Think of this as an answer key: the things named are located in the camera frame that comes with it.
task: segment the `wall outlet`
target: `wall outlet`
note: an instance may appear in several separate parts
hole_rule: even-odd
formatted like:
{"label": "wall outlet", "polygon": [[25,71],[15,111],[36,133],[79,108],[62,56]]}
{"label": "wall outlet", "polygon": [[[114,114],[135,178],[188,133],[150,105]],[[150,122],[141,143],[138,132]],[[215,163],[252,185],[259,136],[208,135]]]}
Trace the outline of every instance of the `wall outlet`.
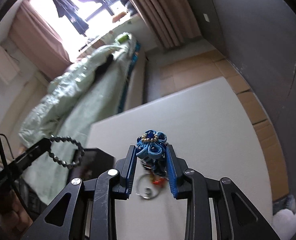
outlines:
{"label": "wall outlet", "polygon": [[205,14],[205,13],[204,13],[204,18],[205,18],[205,21],[206,21],[206,22],[209,22],[209,23],[210,23],[209,17],[208,17],[208,15]]}

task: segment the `black cable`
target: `black cable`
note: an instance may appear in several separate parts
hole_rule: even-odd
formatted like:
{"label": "black cable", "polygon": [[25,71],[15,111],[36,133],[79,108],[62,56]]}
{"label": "black cable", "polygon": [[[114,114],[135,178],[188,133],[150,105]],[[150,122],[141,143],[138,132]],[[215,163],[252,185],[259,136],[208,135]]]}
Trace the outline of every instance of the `black cable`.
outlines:
{"label": "black cable", "polygon": [[3,146],[2,146],[1,138],[0,138],[0,157],[1,157],[2,164],[3,164],[3,168],[4,168],[4,170],[7,173],[8,179],[10,181],[10,185],[11,185],[14,193],[17,195],[17,197],[18,197],[21,205],[23,206],[23,208],[25,209],[25,211],[27,212],[27,214],[29,215],[29,217],[31,219],[33,219],[32,216],[31,216],[31,214],[30,214],[30,211],[28,210],[28,207],[26,206],[25,202],[23,201],[23,199],[22,199],[22,197],[21,197],[21,195],[20,195],[20,193],[19,193],[19,191],[18,191],[18,189],[17,189],[17,187],[14,184],[14,181],[12,179],[11,171],[10,171],[10,169],[8,167],[8,164],[7,164],[6,155],[4,154],[4,151],[3,151]]}
{"label": "black cable", "polygon": [[10,143],[9,143],[9,141],[8,141],[8,138],[7,138],[3,133],[0,133],[0,135],[3,136],[4,138],[6,138],[6,141],[7,141],[7,144],[8,144],[9,150],[10,150],[11,157],[12,157],[12,159],[14,160],[14,156],[13,156],[13,153],[12,153],[12,150],[11,150]]}

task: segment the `curtain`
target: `curtain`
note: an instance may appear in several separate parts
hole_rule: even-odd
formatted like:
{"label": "curtain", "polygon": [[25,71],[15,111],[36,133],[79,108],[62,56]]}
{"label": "curtain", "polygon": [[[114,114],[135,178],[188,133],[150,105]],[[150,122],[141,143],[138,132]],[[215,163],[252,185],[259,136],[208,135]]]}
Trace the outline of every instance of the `curtain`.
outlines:
{"label": "curtain", "polygon": [[130,0],[163,49],[201,36],[187,0]]}
{"label": "curtain", "polygon": [[24,0],[9,31],[18,48],[50,79],[71,64],[59,34]]}

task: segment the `crumpled quilt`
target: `crumpled quilt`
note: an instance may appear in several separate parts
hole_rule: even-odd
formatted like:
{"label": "crumpled quilt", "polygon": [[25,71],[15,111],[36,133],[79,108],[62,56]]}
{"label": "crumpled quilt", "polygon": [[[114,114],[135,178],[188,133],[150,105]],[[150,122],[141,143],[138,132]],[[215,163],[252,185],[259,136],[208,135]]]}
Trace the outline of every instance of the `crumpled quilt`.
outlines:
{"label": "crumpled quilt", "polygon": [[[51,134],[70,136],[86,145],[91,124],[117,114],[136,39],[121,45],[102,46],[79,63],[71,73],[53,80],[48,92],[25,119],[19,132],[22,143],[32,146]],[[92,85],[96,68],[112,53],[114,61],[106,73]],[[69,142],[54,142],[51,151],[61,160],[71,162],[76,147]],[[49,204],[65,187],[68,169],[47,155],[41,155],[23,174],[24,180],[41,201]]]}

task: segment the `tabletop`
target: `tabletop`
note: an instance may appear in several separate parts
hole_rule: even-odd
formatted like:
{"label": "tabletop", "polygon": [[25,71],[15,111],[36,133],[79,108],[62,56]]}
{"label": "tabletop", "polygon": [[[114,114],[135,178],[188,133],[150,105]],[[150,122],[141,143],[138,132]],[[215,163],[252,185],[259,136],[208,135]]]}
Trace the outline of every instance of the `tabletop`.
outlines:
{"label": "tabletop", "polygon": [[[125,158],[129,146],[149,129],[164,132],[176,155],[204,177],[231,178],[271,222],[264,155],[247,114],[223,77],[93,124],[87,147],[98,147],[116,160]],[[133,193],[127,201],[116,200],[118,240],[184,239],[187,201],[174,199],[168,185],[152,200],[140,198],[135,185],[143,173],[138,159]]]}

